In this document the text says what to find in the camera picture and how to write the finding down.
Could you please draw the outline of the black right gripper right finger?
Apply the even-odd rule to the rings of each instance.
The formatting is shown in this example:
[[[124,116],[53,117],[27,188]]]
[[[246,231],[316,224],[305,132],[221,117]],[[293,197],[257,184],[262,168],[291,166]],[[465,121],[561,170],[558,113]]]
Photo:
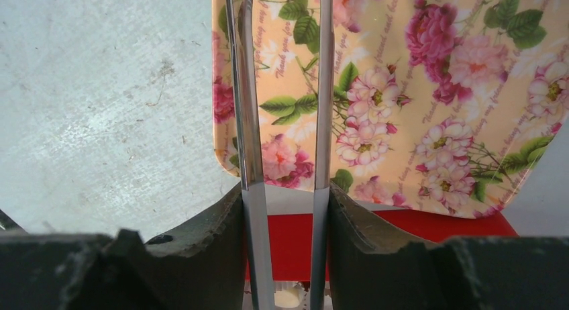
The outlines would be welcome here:
[[[328,207],[334,309],[567,309],[568,238],[403,231],[337,185]]]

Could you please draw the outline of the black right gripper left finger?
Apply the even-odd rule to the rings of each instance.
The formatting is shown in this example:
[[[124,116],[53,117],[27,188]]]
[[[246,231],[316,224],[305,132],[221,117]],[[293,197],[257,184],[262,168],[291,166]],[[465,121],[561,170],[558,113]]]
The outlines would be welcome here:
[[[2,309],[240,309],[241,188],[143,242],[103,234],[1,232]]]

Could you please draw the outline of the red chocolate box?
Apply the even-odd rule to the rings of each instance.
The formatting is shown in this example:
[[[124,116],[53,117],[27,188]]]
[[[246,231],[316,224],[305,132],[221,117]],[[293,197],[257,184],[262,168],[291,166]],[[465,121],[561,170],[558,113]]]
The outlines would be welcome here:
[[[376,210],[374,213],[433,242],[442,242],[452,236],[518,236],[500,213],[482,219],[461,219],[408,209]],[[312,215],[271,215],[268,224],[275,308],[308,309]]]

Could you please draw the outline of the steel tongs white handle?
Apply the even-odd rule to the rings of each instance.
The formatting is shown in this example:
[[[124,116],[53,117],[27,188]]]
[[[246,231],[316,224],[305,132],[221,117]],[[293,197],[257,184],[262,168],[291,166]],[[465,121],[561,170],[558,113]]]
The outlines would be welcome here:
[[[240,183],[246,213],[250,280],[255,309],[274,309],[274,281],[256,95],[253,0],[225,0],[231,56]],[[333,0],[321,0],[310,309],[324,307],[327,209],[333,123]]]

